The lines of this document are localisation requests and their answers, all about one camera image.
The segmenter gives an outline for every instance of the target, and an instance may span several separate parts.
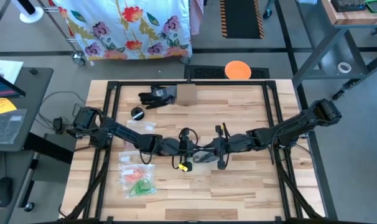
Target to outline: computer mouse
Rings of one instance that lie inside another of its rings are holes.
[[[6,208],[13,198],[13,179],[3,177],[0,179],[0,208]]]

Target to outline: concrete floor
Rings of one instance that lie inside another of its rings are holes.
[[[0,0],[0,10],[4,2],[5,0]],[[264,21],[264,40],[224,39],[219,30],[219,1],[208,2],[201,33],[192,38],[195,48],[285,47],[275,11],[271,18]],[[266,0],[259,2],[263,12]],[[293,47],[309,48],[311,45],[294,0],[281,1],[281,7]],[[11,4],[0,21],[0,52],[71,50],[49,18],[44,17],[36,24],[27,25],[21,23],[18,17],[17,9]],[[60,16],[56,17],[65,28]],[[369,29],[352,32],[359,47],[377,47],[377,37],[370,36],[370,33]],[[369,62],[377,53],[362,55]],[[298,65],[308,56],[308,53],[295,53]],[[26,67],[51,67],[55,72],[47,94],[75,91],[84,99],[89,84],[94,79],[183,78],[184,71],[184,66],[177,58],[102,61],[96,62],[95,66],[84,67],[75,65],[69,56],[22,57],[14,54],[0,59],[20,60]],[[269,68],[271,78],[292,78],[286,53],[195,54],[191,64],[223,66],[231,60],[242,60],[252,67]],[[308,102],[330,98],[344,81],[346,80],[305,81]],[[56,95],[43,105],[42,113],[50,119],[64,116],[72,120],[74,103],[78,103],[78,100],[72,95]],[[377,73],[349,91],[346,97],[336,101],[336,105],[342,112],[343,119],[338,125],[328,129],[317,128],[316,135],[338,217],[340,220],[377,223]],[[32,131],[39,135],[51,133],[38,123],[34,124]],[[35,183],[30,201],[35,202],[37,207],[30,213],[15,208],[10,223],[56,220],[64,188],[63,182]]]

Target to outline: black floor mat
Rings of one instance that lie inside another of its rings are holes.
[[[252,74],[250,79],[268,79],[270,78],[268,68],[251,68]],[[184,67],[184,78],[191,79],[223,79],[225,76],[224,66],[208,65],[186,65]]]
[[[220,0],[220,12],[223,37],[263,39],[258,0]]]

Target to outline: flowered cloth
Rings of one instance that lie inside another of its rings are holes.
[[[54,0],[89,61],[192,55],[189,0],[83,2]]]

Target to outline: black desk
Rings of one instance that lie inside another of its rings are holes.
[[[53,74],[51,68],[36,68],[36,75],[30,68],[22,68],[16,86],[25,91],[26,97],[11,101],[17,108],[27,109],[26,117],[13,144],[0,144],[0,178],[5,176],[4,153],[7,156],[7,176],[13,178],[13,198],[9,208],[0,209],[0,223],[7,223],[32,165],[35,151],[71,163],[73,152],[59,147],[35,134],[30,133],[36,114]]]

